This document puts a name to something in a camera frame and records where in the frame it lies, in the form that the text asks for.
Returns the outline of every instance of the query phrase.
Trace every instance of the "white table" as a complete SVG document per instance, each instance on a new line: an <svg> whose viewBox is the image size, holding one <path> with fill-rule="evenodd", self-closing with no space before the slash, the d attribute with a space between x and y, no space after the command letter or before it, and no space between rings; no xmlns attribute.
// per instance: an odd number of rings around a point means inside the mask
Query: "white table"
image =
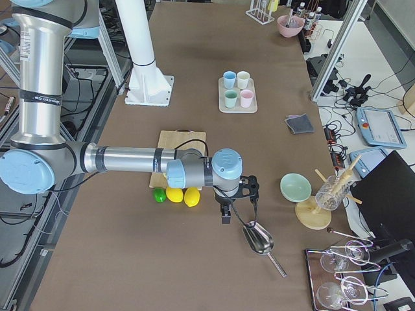
<svg viewBox="0 0 415 311"><path fill-rule="evenodd" d="M336 35L338 30L340 29L342 22L341 21L320 21L320 24L317 29L320 29L320 33L318 36L315 36L315 40L312 41L312 49L309 53L304 54L304 59L308 59L314 56L320 56L321 54L325 54L329 52L329 48L327 47L327 42L329 39L332 38L333 33L331 31L325 31L325 29L330 29ZM351 84L358 86L362 82L364 76L370 73L372 75L371 79L365 86L372 86L376 87L381 80L384 78L394 74L392 68L389 66L387 60L383 56L380 48L377 46L375 40L372 38L369 30L366 28L366 25L362 22L356 23L353 32L350 34L342 53L344 54L343 66L338 66L339 73L343 79L350 78ZM396 78L396 76L392 76L389 79L385 80L377 89L378 92L387 92L391 89L394 89L397 86L400 86L401 83ZM390 93L388 93L392 97L402 98L405 93L405 90L402 87L399 87ZM342 98L342 90L338 92L339 97L338 99ZM333 107L335 103L335 97L320 97L318 99L319 106L330 106ZM393 113L397 116L402 116L408 120L413 122L415 126L415 119L408 115L402 115L396 105L401 104L400 101L390 98L386 95L377 95L374 97L370 97L367 102L365 102L362 106L373 106L375 108L390 108ZM351 130L350 125L347 124L345 119L340 116L336 115L335 113L330 114L328 110L320 109L320 117L322 120L322 124L325 125L331 119L339 120L343 128ZM344 110L343 113L349 122L352 122L351 115ZM342 137L340 142L342 145L348 147L348 154L355 150L361 150L368 148L369 146L365 143L360 130L357 127L355 112L351 113L353 115L353 125L356 128L356 133ZM401 119L396 118L399 126L401 129L409 128L410 123ZM403 132L403 136L407 142L407 148L398 150L401 157L408 163L413 164L415 163L415 131L412 132ZM359 180L359 176L355 173L353 178L355 180ZM367 236L366 231L362 228L360 220L359 220L359 213L356 206L356 203L350 202L347 208L348 213L348 220L351 229L357 233L359 236ZM414 299L414 296L405 286L400 276L396 280L389 281L382 283L382 288L389 291L390 295L386 299L380 300L378 303L378 310L385 310L382 304L396 300L400 297L409 296Z"/></svg>

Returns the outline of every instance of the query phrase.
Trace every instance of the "tablet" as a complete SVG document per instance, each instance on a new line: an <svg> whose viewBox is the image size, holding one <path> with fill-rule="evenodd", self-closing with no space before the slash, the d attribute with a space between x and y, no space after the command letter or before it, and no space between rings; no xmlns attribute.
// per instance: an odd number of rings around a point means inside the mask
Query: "tablet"
<svg viewBox="0 0 415 311"><path fill-rule="evenodd" d="M357 108L357 124L371 146L406 148L407 144L394 114L387 109Z"/></svg>
<svg viewBox="0 0 415 311"><path fill-rule="evenodd" d="M353 162L359 154L361 155L361 158L356 163L355 170L359 173L361 178L364 178L371 170L382 162L384 158L386 158L388 152L382 146L367 148L350 152L350 160Z"/></svg>

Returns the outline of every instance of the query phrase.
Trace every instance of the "gray cloth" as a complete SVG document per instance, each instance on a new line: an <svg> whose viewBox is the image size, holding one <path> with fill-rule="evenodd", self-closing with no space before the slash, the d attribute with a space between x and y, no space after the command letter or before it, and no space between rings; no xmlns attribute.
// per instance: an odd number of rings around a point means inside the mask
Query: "gray cloth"
<svg viewBox="0 0 415 311"><path fill-rule="evenodd" d="M285 119L285 123L293 134L314 133L313 125L305 113L303 115L289 115Z"/></svg>

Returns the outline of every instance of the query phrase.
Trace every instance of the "scoop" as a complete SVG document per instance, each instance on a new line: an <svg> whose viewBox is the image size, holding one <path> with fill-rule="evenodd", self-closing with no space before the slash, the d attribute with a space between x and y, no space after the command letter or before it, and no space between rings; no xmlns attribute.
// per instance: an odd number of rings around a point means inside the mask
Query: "scoop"
<svg viewBox="0 0 415 311"><path fill-rule="evenodd" d="M253 228L249 229L247 227L243 227L242 229L252 250L260 255L268 255L269 259L275 265L275 268L277 268L277 270L281 273L281 276L286 277L287 274L285 273L283 267L281 267L279 262L271 254L271 250L274 247L274 239L272 238L272 235L259 223L256 223Z"/></svg>

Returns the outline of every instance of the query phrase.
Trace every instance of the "green bowl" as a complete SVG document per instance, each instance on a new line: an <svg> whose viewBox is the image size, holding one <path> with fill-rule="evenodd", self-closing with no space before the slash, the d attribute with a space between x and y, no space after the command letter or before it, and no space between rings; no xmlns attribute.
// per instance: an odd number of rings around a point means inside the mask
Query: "green bowl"
<svg viewBox="0 0 415 311"><path fill-rule="evenodd" d="M281 179L279 184L284 198L291 202L302 202L311 195L311 185L307 178L302 175L290 173Z"/></svg>

